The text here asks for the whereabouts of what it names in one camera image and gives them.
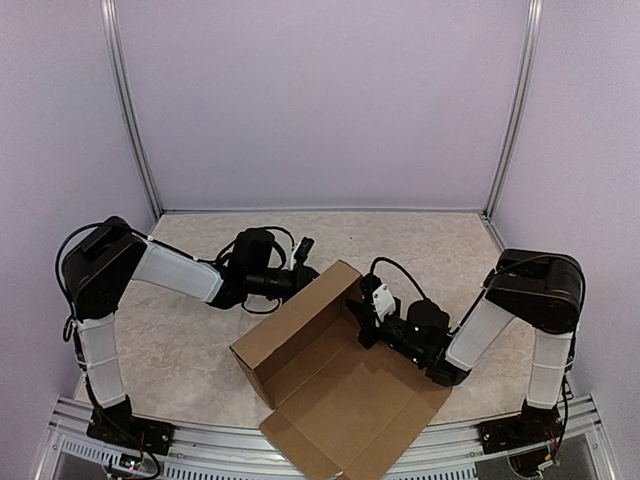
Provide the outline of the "brown cardboard box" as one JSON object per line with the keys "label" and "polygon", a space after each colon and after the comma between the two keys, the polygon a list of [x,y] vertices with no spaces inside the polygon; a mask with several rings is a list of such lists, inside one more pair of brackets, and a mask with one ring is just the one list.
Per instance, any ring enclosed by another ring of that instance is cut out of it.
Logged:
{"label": "brown cardboard box", "polygon": [[360,345],[345,304],[360,279],[336,261],[230,347],[272,410],[261,432],[307,478],[383,478],[451,394],[386,345]]}

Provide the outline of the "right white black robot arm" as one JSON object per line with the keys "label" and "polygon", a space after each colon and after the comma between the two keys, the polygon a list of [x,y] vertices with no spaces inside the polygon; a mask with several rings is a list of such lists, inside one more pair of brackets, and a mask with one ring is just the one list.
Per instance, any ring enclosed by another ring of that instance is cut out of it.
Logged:
{"label": "right white black robot arm", "polygon": [[528,324],[535,331],[529,383],[511,433],[531,444],[557,415],[586,287],[580,263],[569,255],[505,249],[457,325],[426,294],[402,314],[400,299],[373,271],[360,280],[359,298],[346,306],[364,348],[382,342],[442,387],[460,385],[513,321]]}

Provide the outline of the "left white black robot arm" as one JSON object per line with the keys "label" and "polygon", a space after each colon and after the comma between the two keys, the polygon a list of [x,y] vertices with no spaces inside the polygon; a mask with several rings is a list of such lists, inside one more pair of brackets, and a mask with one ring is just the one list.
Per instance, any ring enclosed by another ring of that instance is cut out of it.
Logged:
{"label": "left white black robot arm", "polygon": [[54,261],[70,314],[64,337],[75,344],[91,403],[104,408],[99,424],[121,445],[140,434],[122,407],[128,395],[118,359],[115,315],[130,283],[144,282],[219,310],[243,306],[251,296],[283,305],[319,273],[306,261],[313,239],[277,241],[279,226],[250,227],[213,259],[204,259],[132,228],[123,218],[84,225],[61,244]]}

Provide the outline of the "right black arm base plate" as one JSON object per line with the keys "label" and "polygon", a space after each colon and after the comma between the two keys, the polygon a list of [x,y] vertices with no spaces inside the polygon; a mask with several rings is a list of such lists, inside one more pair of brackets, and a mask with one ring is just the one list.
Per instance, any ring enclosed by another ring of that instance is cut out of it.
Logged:
{"label": "right black arm base plate", "polygon": [[558,449],[566,432],[568,403],[566,374],[559,381],[556,400],[550,404],[548,391],[543,387],[530,387],[520,412],[502,419],[486,420],[477,426],[484,454],[492,454],[528,445],[547,442]]}

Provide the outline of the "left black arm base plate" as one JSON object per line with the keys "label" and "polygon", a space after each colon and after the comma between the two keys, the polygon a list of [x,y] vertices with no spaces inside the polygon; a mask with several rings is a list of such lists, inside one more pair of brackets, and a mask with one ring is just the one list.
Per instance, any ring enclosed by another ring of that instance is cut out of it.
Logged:
{"label": "left black arm base plate", "polygon": [[108,408],[95,407],[87,435],[108,444],[166,455],[174,431],[169,422],[136,417],[130,403],[124,401]]}

